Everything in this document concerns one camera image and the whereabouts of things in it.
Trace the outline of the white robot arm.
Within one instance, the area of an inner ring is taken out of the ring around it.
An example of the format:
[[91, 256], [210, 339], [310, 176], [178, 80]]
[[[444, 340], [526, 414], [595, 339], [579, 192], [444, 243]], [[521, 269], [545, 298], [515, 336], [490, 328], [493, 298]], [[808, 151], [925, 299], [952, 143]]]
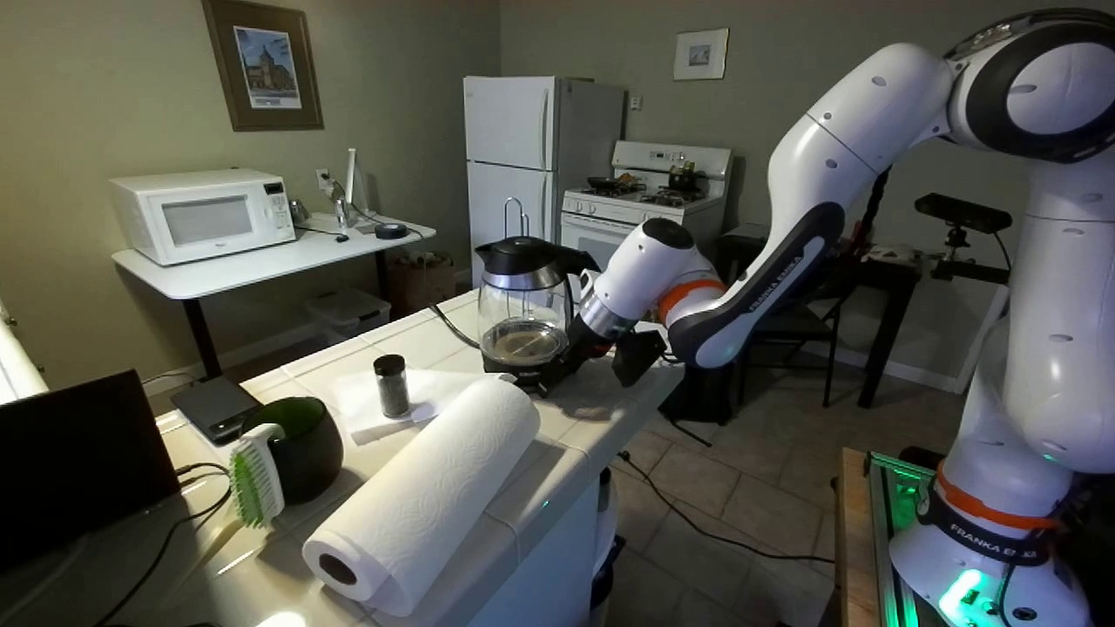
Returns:
[[1052, 530], [1076, 482], [1115, 475], [1110, 15], [1026, 12], [949, 54], [864, 55], [772, 147], [770, 231], [737, 278], [647, 221], [587, 281], [579, 328], [621, 340], [657, 318], [676, 360], [726, 366], [820, 273], [849, 201], [922, 143], [1014, 157], [1032, 192], [959, 432], [888, 566], [949, 627], [1101, 627]]

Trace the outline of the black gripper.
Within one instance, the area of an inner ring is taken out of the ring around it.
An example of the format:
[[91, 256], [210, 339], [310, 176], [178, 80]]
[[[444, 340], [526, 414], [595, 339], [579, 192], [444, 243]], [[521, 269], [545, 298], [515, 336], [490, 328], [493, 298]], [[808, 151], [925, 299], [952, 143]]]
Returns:
[[657, 330], [592, 330], [580, 318], [569, 322], [569, 344], [561, 356], [545, 366], [545, 381], [569, 381], [586, 363], [613, 356], [613, 375], [621, 386], [638, 383], [655, 360], [664, 352], [664, 340]]

